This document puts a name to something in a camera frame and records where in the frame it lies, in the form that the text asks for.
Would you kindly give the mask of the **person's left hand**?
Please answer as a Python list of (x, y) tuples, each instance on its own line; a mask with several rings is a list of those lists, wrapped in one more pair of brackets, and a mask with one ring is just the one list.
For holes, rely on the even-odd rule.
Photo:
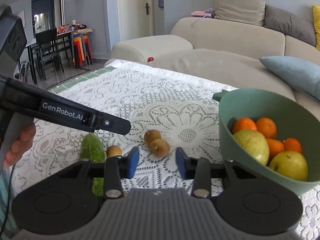
[(36, 134), (36, 126), (34, 123), (25, 128), (20, 136), (12, 143), (3, 161), (4, 167), (11, 167), (15, 165), (25, 152), (31, 149), (33, 145), (33, 138)]

